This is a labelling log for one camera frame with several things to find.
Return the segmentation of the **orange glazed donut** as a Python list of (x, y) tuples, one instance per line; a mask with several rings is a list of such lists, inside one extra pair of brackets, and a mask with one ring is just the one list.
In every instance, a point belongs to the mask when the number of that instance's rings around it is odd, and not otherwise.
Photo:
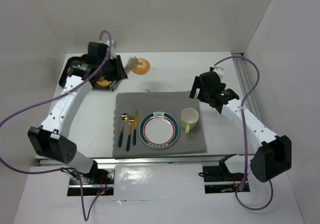
[(138, 58), (134, 67), (132, 68), (132, 72), (135, 74), (143, 75), (149, 71), (150, 67), (151, 65), (149, 61), (144, 58)]

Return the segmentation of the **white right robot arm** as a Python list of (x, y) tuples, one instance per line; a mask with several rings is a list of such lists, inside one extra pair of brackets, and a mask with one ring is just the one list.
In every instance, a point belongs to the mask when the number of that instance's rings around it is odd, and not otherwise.
[(286, 135), (279, 136), (267, 128), (244, 105), (240, 97), (222, 83), (222, 68), (196, 76), (189, 97), (209, 104), (228, 118), (237, 128), (246, 127), (247, 141), (255, 151), (250, 160), (250, 170), (262, 183), (286, 172), (292, 167), (292, 142)]

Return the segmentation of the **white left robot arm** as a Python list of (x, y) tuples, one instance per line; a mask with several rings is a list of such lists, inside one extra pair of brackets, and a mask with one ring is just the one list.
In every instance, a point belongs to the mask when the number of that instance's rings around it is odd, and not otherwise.
[(123, 66), (121, 57), (108, 42), (89, 42), (86, 54), (71, 57), (59, 80), (62, 98), (45, 120), (38, 127), (30, 127), (27, 133), (36, 154), (73, 168), (73, 174), (79, 174), (88, 183), (107, 177), (107, 171), (99, 169), (96, 161), (79, 152), (68, 139), (70, 128), (83, 100), (97, 88), (98, 82), (118, 83), (128, 77), (137, 63), (138, 59), (131, 57)]

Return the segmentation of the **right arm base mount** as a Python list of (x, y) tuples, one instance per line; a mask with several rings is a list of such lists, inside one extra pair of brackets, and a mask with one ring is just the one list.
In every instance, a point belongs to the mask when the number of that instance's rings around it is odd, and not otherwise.
[(234, 156), (236, 154), (221, 158), (217, 166), (203, 166), (198, 175), (203, 178), (205, 194), (234, 193), (240, 186), (244, 174), (231, 171), (226, 164)]

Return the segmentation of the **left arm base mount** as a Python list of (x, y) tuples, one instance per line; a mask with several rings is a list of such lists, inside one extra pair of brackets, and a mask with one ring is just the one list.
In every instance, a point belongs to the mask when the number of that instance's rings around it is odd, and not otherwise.
[[(85, 197), (93, 197), (97, 193), (101, 196), (113, 196), (114, 195), (114, 179), (115, 179), (115, 166), (108, 166), (104, 169), (107, 175), (104, 178), (99, 177), (97, 181), (90, 181), (85, 178), (82, 174), (80, 177), (82, 179), (82, 188), (83, 195)], [(80, 180), (76, 176), (75, 171), (62, 171), (69, 174), (68, 182), (68, 197), (80, 197), (81, 196), (81, 187)]]

